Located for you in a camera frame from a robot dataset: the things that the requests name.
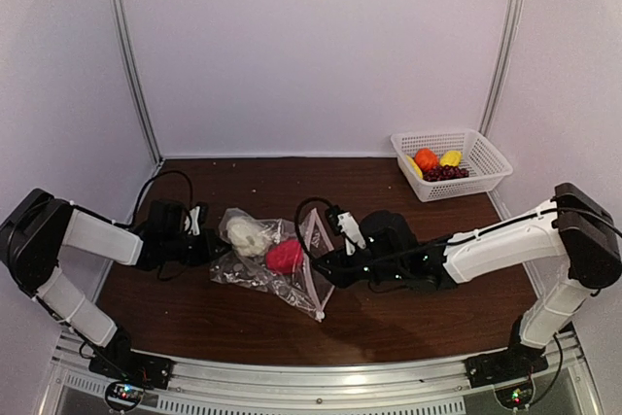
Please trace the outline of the purple fake grapes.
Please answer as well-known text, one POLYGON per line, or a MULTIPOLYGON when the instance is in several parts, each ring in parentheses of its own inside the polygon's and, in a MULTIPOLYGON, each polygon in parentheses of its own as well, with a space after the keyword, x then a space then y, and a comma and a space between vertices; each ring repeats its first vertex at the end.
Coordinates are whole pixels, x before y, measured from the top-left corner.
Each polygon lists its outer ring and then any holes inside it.
POLYGON ((469 172, 467 169, 451 165, 438 165, 423 173, 423 180, 426 182, 443 182, 468 177, 469 172))

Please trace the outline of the yellow fake banana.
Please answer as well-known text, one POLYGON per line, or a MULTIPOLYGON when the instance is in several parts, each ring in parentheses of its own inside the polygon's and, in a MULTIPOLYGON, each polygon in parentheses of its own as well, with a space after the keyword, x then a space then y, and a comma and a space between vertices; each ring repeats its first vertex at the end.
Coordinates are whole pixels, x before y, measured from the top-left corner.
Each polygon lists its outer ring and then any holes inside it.
POLYGON ((408 163, 410 164, 410 167, 413 169, 414 173, 418 176, 418 178, 419 179, 423 179, 424 178, 424 174, 423 174, 421 168, 415 162, 415 160, 411 156, 407 156, 406 159, 407 159, 408 163))

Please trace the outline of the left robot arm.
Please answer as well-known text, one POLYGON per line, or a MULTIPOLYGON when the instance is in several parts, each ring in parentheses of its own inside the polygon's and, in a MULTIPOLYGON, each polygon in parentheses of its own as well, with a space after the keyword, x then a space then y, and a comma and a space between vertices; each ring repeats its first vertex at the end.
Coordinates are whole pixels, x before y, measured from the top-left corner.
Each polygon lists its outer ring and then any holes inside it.
POLYGON ((18 288, 49 309, 60 322, 98 350, 103 365, 120 380, 139 372, 139 358, 125 345, 121 325, 75 286, 60 265, 64 251, 106 259, 143 271, 167 263, 209 264, 230 246, 205 227, 208 206, 192 208, 156 200, 145 221, 121 225, 72 201, 35 189, 1 224, 1 260, 18 288))

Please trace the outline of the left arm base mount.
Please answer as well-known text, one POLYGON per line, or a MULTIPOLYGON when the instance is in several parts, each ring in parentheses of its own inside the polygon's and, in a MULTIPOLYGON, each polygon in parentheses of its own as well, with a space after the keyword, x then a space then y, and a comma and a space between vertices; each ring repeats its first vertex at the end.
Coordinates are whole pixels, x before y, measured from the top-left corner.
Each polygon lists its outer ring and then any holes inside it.
POLYGON ((166 390, 169 387, 173 362, 132 350, 108 350, 92 347, 90 372, 130 383, 144 389, 166 390))

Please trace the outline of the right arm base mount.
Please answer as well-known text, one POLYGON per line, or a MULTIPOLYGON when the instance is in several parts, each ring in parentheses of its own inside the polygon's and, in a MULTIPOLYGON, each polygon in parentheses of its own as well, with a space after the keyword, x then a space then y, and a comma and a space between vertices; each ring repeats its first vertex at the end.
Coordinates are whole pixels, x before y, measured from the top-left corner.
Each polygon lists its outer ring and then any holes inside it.
POLYGON ((531 351, 525 353, 516 349, 469 357, 464 360, 464 365, 471 388, 526 379, 549 367, 542 354, 531 351))

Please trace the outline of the white fake garlic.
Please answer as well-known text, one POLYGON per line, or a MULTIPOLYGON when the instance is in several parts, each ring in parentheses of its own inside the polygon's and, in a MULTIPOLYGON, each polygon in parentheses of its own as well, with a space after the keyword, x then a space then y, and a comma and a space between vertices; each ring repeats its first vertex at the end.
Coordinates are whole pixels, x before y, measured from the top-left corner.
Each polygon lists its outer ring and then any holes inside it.
POLYGON ((233 249, 241 257, 261 257, 271 245, 269 231, 250 218, 232 218, 227 222, 225 231, 233 249))

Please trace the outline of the clear zip top bag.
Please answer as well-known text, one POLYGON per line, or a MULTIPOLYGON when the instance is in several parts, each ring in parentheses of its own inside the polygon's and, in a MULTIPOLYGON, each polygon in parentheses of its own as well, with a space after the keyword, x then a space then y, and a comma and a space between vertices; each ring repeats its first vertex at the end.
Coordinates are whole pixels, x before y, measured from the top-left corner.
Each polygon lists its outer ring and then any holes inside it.
POLYGON ((313 269, 307 255, 318 258, 333 246, 316 210, 306 215, 299 229, 301 239, 291 221, 258 220, 239 208, 227 209, 219 235, 231 251, 210 266, 210 279, 276 295, 322 322, 334 286, 313 269))

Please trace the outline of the orange fake fruit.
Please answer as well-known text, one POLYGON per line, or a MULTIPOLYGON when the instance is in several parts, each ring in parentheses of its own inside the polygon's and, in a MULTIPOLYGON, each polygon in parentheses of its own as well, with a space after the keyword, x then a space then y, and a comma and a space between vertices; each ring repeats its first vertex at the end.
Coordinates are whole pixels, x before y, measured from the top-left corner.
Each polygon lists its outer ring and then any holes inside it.
POLYGON ((413 160, 419 169, 424 173, 429 172, 438 166, 437 155, 428 148, 420 149, 413 157, 413 160))

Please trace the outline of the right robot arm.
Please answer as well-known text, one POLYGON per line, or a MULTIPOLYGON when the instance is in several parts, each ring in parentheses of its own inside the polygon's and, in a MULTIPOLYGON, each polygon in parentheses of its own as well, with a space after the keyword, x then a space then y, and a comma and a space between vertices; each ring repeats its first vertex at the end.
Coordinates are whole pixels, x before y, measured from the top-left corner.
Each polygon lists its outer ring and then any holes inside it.
POLYGON ((589 296, 621 277, 620 231, 600 204, 570 183, 523 215, 424 243, 403 216, 389 211, 357 222, 331 205, 326 216, 344 245, 310 262, 337 288, 400 281, 413 291, 435 292, 519 263, 565 258, 560 278, 515 322, 499 355, 499 370, 511 378, 535 362, 589 296))

